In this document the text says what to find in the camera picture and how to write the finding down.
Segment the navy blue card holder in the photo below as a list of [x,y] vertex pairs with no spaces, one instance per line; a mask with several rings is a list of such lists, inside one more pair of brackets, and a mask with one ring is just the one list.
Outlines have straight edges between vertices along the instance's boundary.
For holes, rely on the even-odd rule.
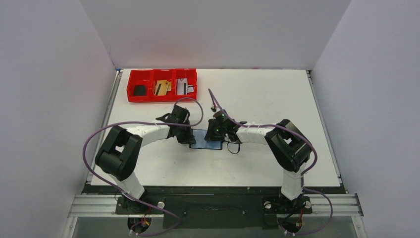
[[205,135],[207,130],[193,129],[192,133],[195,138],[195,144],[190,144],[190,149],[206,149],[206,150],[222,150],[222,142],[220,141],[206,141]]

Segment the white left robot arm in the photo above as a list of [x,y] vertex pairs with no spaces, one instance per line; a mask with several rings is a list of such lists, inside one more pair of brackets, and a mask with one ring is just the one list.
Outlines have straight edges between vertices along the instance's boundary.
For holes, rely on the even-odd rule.
[[196,143],[189,116],[186,108],[174,106],[172,112],[150,124],[130,128],[116,125],[109,130],[95,157],[95,164],[122,189],[123,195],[129,199],[129,208],[135,213],[144,212],[148,206],[146,189],[134,172],[140,149],[172,137],[180,144]]

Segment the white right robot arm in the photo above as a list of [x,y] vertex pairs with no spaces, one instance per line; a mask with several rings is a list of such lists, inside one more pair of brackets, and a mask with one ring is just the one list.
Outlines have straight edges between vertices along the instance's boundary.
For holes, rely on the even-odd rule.
[[306,138],[288,119],[275,125],[237,122],[219,111],[208,121],[206,141],[233,142],[238,145],[256,143],[267,145],[283,169],[280,207],[291,212],[299,206],[303,196],[303,172],[310,158],[311,148]]

